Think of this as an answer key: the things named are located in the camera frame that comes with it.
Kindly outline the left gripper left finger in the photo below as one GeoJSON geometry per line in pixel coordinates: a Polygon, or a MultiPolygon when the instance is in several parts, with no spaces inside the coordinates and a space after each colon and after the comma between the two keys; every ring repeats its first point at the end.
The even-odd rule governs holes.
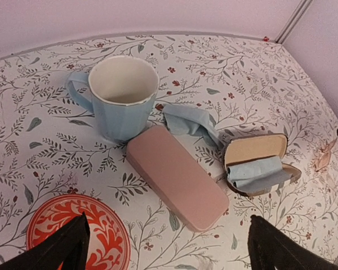
{"type": "Polygon", "coordinates": [[[74,217],[36,247],[0,265],[0,269],[85,269],[90,227],[85,213],[74,217]]]}

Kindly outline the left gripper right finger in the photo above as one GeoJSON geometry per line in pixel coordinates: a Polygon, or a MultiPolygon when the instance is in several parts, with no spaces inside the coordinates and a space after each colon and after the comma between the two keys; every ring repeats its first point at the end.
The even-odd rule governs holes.
{"type": "Polygon", "coordinates": [[[258,215],[251,216],[247,246],[252,269],[338,269],[258,215]]]}

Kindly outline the light blue cleaning cloth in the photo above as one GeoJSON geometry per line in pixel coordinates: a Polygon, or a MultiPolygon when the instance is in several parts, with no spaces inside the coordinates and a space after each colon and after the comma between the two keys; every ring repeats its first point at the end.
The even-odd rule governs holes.
{"type": "Polygon", "coordinates": [[[257,192],[289,179],[281,159],[272,156],[264,159],[227,166],[228,182],[242,192],[257,192]]]}

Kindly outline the brown plaid glasses case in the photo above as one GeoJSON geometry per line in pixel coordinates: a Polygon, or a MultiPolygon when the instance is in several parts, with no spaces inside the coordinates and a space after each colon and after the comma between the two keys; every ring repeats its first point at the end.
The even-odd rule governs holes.
{"type": "Polygon", "coordinates": [[[224,153],[227,185],[242,196],[260,196],[297,181],[301,170],[282,162],[288,145],[284,134],[237,138],[224,153]]]}

